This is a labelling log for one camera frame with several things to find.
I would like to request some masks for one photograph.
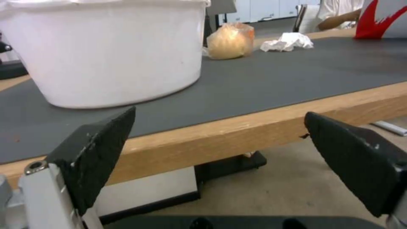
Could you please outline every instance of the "white tissue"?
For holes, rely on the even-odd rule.
[[[314,43],[306,35],[300,33],[283,33],[278,40],[265,41],[260,49],[267,51],[286,51],[290,52],[294,47],[313,48]]]

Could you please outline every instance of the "metal bar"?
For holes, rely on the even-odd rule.
[[[407,136],[407,130],[406,129],[404,129],[402,127],[399,127],[399,126],[396,126],[394,124],[385,122],[385,121],[378,121],[378,122],[372,123],[372,125],[380,127],[382,129],[385,129],[387,131],[390,131],[390,132],[395,133],[397,135],[400,135],[402,137]]]

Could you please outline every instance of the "chair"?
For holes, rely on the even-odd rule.
[[[319,5],[298,5],[296,6],[298,17],[295,21],[293,32],[312,33],[317,31]]]

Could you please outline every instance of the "black foam pad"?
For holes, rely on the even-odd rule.
[[[62,172],[79,215],[93,206],[120,156],[134,123],[136,109],[73,132],[46,158]]]
[[[326,163],[370,213],[391,213],[406,186],[406,153],[372,130],[316,113],[306,114],[305,126]]]

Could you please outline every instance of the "white plastic bin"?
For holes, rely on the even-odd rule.
[[[0,0],[0,29],[51,104],[119,106],[198,80],[210,0],[73,1]]]

